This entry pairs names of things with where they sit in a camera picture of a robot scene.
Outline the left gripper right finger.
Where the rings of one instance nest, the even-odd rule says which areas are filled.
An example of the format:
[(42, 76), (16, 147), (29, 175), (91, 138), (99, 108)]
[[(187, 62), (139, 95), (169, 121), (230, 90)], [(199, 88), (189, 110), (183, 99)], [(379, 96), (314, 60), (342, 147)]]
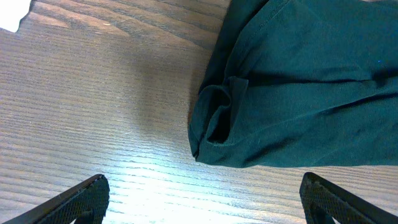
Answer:
[(314, 174), (304, 174), (300, 198), (310, 224), (395, 224), (397, 216)]

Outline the black t-shirt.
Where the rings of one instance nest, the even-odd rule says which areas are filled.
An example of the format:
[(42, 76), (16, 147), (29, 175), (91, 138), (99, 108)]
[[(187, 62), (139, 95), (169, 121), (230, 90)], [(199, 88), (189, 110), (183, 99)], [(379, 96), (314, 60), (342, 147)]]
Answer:
[(397, 164), (397, 2), (232, 0), (189, 124), (214, 166)]

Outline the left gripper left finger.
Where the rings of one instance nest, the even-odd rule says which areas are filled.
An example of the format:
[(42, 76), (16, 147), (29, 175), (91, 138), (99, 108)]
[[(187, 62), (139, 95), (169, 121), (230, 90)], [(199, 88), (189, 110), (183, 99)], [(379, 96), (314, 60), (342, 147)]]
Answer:
[(4, 224), (101, 224), (108, 205), (108, 180), (96, 174)]

